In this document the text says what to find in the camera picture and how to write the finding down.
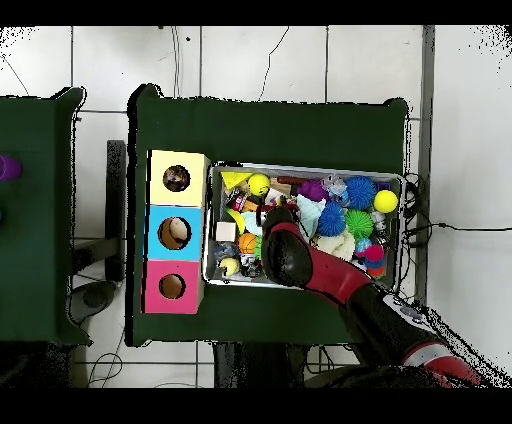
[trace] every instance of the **plush toy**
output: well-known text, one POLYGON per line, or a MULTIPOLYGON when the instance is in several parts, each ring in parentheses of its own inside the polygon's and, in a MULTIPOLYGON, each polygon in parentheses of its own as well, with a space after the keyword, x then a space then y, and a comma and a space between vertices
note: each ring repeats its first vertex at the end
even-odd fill
POLYGON ((316 180, 302 183, 297 189, 297 194, 302 194, 313 202, 320 202, 322 199, 329 199, 329 193, 322 188, 322 183, 316 180))

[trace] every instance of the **black cable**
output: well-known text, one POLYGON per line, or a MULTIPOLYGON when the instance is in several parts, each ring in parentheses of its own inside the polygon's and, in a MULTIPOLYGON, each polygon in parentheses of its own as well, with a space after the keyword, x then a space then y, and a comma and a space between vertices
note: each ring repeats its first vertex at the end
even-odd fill
POLYGON ((284 36, 286 35, 286 33, 288 32, 289 29, 290 29, 290 26, 288 25, 288 27, 286 27, 286 31, 284 32, 283 36, 279 40, 279 43, 277 43, 277 45, 274 47, 274 49, 268 55, 268 68, 267 68, 267 72, 265 73, 265 79, 263 80, 263 87, 261 89, 261 94, 260 94, 260 97, 258 98, 258 101, 261 100, 261 96, 263 96, 263 92, 265 91, 265 85, 267 84, 267 75, 268 75, 268 71, 270 71, 270 56, 272 55, 272 53, 274 53, 277 50, 277 48, 279 47, 279 45, 283 41, 283 38, 284 38, 284 36))

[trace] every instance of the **shape sorter box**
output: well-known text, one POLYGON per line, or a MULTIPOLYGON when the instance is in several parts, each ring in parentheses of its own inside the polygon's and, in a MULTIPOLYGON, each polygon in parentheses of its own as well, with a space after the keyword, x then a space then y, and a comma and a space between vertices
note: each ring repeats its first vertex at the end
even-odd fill
POLYGON ((147 252, 144 250, 144 257, 147 260, 142 276, 143 313, 197 313, 204 292, 200 264, 209 163, 204 155, 198 153, 148 151, 146 178, 149 182, 149 193, 145 193, 148 203, 145 212, 149 213, 149 225, 146 231, 145 220, 147 252), (186 184, 166 186, 166 172, 176 167, 180 168, 180 173, 173 174, 173 177, 178 178, 171 181, 173 184, 175 181, 186 184), (178 187, 178 190, 172 191, 169 187, 178 187), (159 239, 159 231, 170 231, 168 224, 174 221, 169 218, 179 218, 187 227, 187 238, 178 248, 168 248, 169 244, 166 247, 159 239), (169 276, 181 281, 182 292, 176 298, 164 296, 165 290, 162 290, 162 279, 166 280, 169 276))

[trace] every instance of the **circular hole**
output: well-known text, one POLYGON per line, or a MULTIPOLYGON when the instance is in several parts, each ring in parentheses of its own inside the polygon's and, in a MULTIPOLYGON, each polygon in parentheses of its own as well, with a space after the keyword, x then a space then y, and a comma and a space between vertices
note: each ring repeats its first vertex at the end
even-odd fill
POLYGON ((190 185, 190 174, 184 166, 170 166, 164 172, 163 183, 167 190, 180 192, 190 185))
POLYGON ((186 219, 167 218, 158 227, 158 240, 169 250, 183 249, 190 241, 192 230, 186 219))
POLYGON ((167 299, 179 299, 185 293, 185 280, 178 274, 163 277, 158 284, 160 293, 167 299))

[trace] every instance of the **red ball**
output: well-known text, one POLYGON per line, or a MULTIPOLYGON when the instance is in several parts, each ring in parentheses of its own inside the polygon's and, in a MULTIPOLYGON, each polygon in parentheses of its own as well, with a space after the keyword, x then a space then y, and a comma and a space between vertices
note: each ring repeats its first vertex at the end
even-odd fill
POLYGON ((378 244, 373 244, 364 251, 364 256, 370 262, 380 262, 384 259, 384 248, 378 244))

